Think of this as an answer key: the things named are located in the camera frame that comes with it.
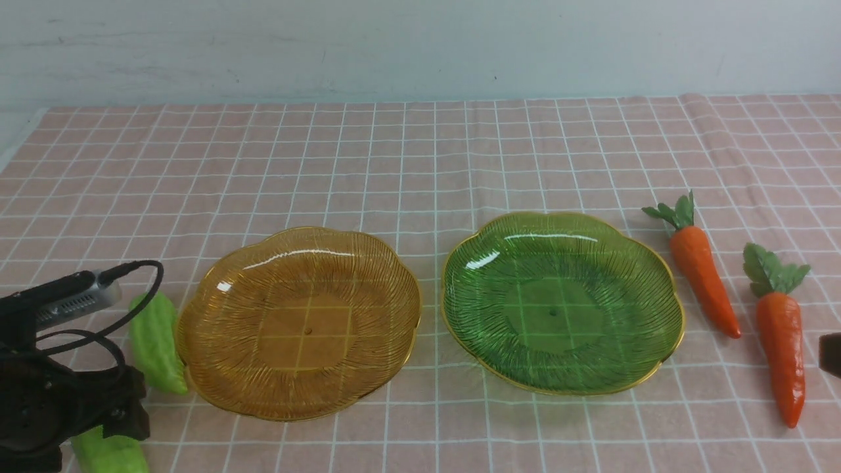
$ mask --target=robotic arm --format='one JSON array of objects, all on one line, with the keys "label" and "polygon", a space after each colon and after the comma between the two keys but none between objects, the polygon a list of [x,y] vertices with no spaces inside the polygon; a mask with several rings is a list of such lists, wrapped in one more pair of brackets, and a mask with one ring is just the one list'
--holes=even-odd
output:
[{"label": "robotic arm", "polygon": [[[121,296],[117,279],[143,266],[157,270],[140,304],[100,332],[69,329],[36,334],[112,306]],[[103,436],[149,437],[143,374],[126,365],[106,337],[142,311],[163,280],[160,262],[145,260],[105,271],[81,271],[0,299],[0,473],[61,471],[59,446],[103,426]],[[36,343],[58,334],[82,338],[47,349]],[[76,372],[50,356],[99,343],[117,362],[100,371]]]}]

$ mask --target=carrot leaves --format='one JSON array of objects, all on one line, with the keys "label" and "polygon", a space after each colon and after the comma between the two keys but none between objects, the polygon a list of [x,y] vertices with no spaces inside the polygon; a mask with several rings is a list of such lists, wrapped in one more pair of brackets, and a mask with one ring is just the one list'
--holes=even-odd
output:
[{"label": "carrot leaves", "polygon": [[674,209],[666,204],[657,204],[657,208],[645,207],[643,208],[645,215],[655,219],[662,219],[667,221],[675,230],[683,230],[687,226],[695,224],[695,197],[692,191],[689,191],[689,196],[681,195],[678,199]]},{"label": "carrot leaves", "polygon": [[786,264],[773,252],[757,245],[748,243],[744,247],[744,273],[751,280],[750,290],[757,297],[762,297],[772,292],[790,294],[806,278],[812,269],[808,264],[797,266]]}]

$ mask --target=white wall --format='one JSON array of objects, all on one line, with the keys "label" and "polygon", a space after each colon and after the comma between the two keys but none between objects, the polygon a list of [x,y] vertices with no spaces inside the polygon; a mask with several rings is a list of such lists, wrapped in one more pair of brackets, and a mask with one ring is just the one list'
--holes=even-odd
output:
[{"label": "white wall", "polygon": [[0,2],[7,111],[689,91],[841,91],[841,2]]}]

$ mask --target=bitter melon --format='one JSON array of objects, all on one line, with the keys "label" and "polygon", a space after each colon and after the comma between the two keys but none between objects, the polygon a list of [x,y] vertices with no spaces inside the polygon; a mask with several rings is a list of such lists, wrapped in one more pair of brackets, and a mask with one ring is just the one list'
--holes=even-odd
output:
[{"label": "bitter melon", "polygon": [[102,426],[70,439],[82,473],[149,473],[140,442],[114,435],[103,438]]},{"label": "bitter melon", "polygon": [[[131,308],[136,307],[144,296],[139,295],[132,300]],[[159,391],[187,394],[184,363],[175,349],[177,319],[175,305],[159,292],[131,320],[129,338],[135,353],[135,366],[145,376],[146,384]]]}]

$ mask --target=black object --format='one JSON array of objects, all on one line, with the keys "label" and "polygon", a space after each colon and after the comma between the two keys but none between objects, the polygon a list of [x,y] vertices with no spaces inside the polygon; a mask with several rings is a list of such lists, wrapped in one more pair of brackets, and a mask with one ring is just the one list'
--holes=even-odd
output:
[{"label": "black object", "polygon": [[[154,283],[140,304],[111,326],[96,333],[71,329],[36,337],[38,320],[43,320],[38,315],[45,306],[90,295],[95,284],[107,290],[117,278],[143,266],[157,269]],[[119,347],[106,336],[140,313],[162,280],[161,263],[135,261],[99,274],[82,271],[0,299],[0,473],[59,472],[61,443],[99,425],[106,438],[149,437],[149,416],[140,404],[145,397],[143,374],[125,364]],[[67,310],[80,313],[79,306]],[[60,333],[82,338],[43,350],[36,347],[38,341]],[[49,358],[89,343],[106,348],[117,365],[76,372]]]},{"label": "black object", "polygon": [[817,365],[827,373],[841,378],[841,332],[822,335],[818,339]]}]

